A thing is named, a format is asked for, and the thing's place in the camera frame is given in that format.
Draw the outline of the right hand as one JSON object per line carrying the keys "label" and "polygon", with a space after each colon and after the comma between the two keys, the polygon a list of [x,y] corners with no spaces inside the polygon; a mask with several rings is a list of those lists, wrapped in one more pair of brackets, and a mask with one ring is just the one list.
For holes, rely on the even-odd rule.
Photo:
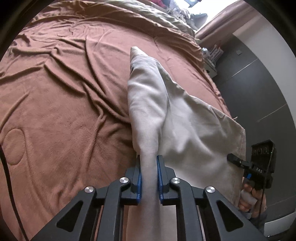
{"label": "right hand", "polygon": [[257,218],[266,211],[266,195],[263,190],[255,190],[246,178],[243,178],[238,209]]}

